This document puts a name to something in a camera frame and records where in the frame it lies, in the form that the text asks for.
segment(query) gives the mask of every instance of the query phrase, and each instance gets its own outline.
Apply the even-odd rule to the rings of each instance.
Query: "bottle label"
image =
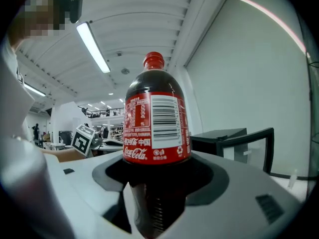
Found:
[[[170,164],[190,156],[185,102],[166,92],[135,95],[125,102],[123,157],[131,163]]]

